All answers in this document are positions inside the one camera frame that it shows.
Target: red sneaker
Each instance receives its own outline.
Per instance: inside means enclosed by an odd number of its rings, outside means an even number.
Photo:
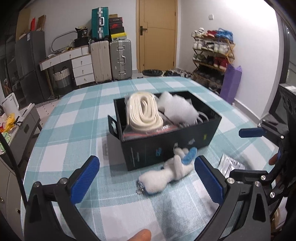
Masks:
[[[221,62],[219,68],[225,71],[227,69],[227,65],[229,65],[229,62],[225,58],[220,58],[220,60]]]
[[[217,34],[217,31],[216,30],[208,30],[207,31],[207,36],[208,37],[213,37],[215,38],[215,35]]]
[[[215,57],[214,67],[219,68],[219,65],[220,65],[220,59],[218,57]]]

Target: wooden door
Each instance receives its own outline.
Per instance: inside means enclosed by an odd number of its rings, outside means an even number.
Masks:
[[[140,72],[145,69],[173,69],[176,45],[175,0],[139,0],[139,26]]]

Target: gray refrigerator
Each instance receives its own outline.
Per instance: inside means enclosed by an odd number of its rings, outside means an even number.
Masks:
[[[39,104],[50,97],[45,73],[39,62],[46,59],[43,31],[31,31],[15,43],[20,84],[27,103]]]

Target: white kettle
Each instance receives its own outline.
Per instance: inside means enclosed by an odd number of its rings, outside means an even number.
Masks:
[[[3,110],[6,114],[6,116],[8,117],[11,113],[15,114],[15,119],[18,116],[21,116],[18,108],[19,108],[19,104],[17,101],[17,98],[15,97],[14,93],[11,93],[10,95],[8,95],[2,102],[2,107]]]

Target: suitcase handle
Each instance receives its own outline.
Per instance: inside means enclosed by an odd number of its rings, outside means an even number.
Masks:
[[[121,56],[123,58],[123,64],[122,65],[125,65],[126,64],[126,57],[125,56]]]
[[[112,123],[114,122],[115,127],[116,127],[116,132],[114,131],[114,127],[112,126]],[[119,140],[119,134],[118,134],[118,126],[117,126],[117,121],[114,120],[111,116],[108,115],[108,126],[109,126],[109,132],[115,136]]]
[[[104,26],[105,25],[105,17],[100,17],[100,19],[102,19],[102,23],[100,23],[100,26]]]

